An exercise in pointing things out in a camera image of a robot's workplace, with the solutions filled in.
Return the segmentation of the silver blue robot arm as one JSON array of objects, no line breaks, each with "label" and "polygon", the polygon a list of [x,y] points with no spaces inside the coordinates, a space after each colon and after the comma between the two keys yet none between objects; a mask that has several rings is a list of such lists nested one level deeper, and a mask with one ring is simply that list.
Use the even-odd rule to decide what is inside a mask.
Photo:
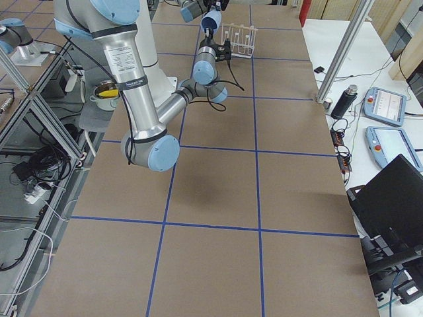
[{"label": "silver blue robot arm", "polygon": [[186,22],[200,18],[206,37],[194,59],[192,76],[174,84],[158,64],[146,1],[55,1],[56,30],[66,37],[98,42],[124,103],[130,125],[121,142],[129,163],[157,172],[172,168],[180,154],[178,140],[167,124],[200,97],[212,104],[227,98],[227,89],[215,67],[231,58],[229,42],[216,44],[226,1],[181,1]]},{"label": "silver blue robot arm", "polygon": [[[194,19],[208,14],[210,11],[224,11],[229,1],[174,1],[180,7],[183,20],[188,23]],[[41,66],[48,55],[57,55],[56,45],[52,43],[37,44],[23,21],[19,18],[6,18],[1,20],[1,50],[6,54],[17,51],[23,60],[23,65],[37,60]]]}]

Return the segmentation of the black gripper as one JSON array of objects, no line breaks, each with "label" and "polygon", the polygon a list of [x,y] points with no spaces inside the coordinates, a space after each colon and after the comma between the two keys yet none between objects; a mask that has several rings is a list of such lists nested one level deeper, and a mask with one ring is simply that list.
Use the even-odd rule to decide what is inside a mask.
[{"label": "black gripper", "polygon": [[209,28],[206,28],[204,32],[206,37],[200,42],[199,48],[209,47],[213,50],[216,50],[218,45],[212,37],[209,37]]},{"label": "black gripper", "polygon": [[205,0],[205,6],[208,11],[215,9],[217,11],[225,11],[229,4],[229,0]]}]

